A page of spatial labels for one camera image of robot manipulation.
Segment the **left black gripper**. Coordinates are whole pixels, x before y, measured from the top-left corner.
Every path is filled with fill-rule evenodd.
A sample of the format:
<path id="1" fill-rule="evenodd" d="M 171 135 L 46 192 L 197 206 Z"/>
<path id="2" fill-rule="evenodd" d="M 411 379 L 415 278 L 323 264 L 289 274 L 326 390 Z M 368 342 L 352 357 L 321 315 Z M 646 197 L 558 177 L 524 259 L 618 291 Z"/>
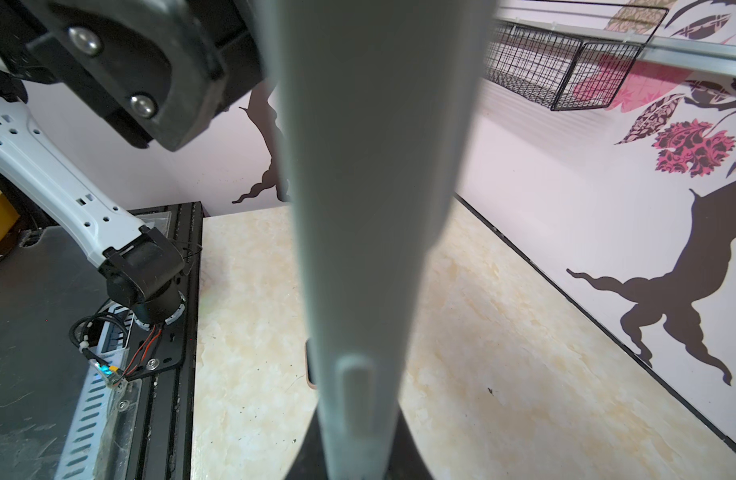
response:
<path id="1" fill-rule="evenodd" d="M 253 1 L 0 1 L 0 97 L 64 84 L 136 148 L 176 151 L 263 77 Z"/>

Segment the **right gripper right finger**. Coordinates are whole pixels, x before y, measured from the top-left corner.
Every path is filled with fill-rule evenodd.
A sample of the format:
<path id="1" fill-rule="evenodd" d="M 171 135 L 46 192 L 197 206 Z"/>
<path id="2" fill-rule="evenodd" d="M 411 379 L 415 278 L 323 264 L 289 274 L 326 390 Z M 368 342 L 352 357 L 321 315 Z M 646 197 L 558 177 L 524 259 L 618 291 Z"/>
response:
<path id="1" fill-rule="evenodd" d="M 391 451 L 392 480 L 433 480 L 418 451 L 403 411 L 398 412 Z"/>

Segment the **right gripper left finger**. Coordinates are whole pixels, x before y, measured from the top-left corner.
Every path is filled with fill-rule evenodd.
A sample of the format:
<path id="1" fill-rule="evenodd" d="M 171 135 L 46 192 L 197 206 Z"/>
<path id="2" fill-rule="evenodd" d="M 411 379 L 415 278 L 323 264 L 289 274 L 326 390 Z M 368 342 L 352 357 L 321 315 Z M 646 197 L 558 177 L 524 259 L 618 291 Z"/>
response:
<path id="1" fill-rule="evenodd" d="M 285 480 L 326 480 L 326 461 L 318 409 L 313 412 L 299 451 Z"/>

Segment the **light blue phone case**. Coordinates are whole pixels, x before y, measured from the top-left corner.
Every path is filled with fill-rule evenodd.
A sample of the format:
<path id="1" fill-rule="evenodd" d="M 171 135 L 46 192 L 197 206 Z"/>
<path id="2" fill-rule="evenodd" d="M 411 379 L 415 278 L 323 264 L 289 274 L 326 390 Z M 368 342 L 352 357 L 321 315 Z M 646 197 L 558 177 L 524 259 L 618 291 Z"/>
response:
<path id="1" fill-rule="evenodd" d="M 419 288 L 458 180 L 493 1 L 261 1 L 326 479 L 389 479 Z"/>

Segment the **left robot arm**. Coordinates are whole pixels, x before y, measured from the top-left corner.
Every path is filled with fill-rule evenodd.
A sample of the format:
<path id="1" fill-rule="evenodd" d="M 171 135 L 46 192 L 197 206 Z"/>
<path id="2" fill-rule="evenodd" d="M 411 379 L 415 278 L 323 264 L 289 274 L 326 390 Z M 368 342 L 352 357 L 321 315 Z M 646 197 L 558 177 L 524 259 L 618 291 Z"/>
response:
<path id="1" fill-rule="evenodd" d="M 0 1 L 0 176 L 144 325 L 183 313 L 184 258 L 49 140 L 25 83 L 62 83 L 131 146 L 177 151 L 261 81 L 257 16 L 252 1 Z"/>

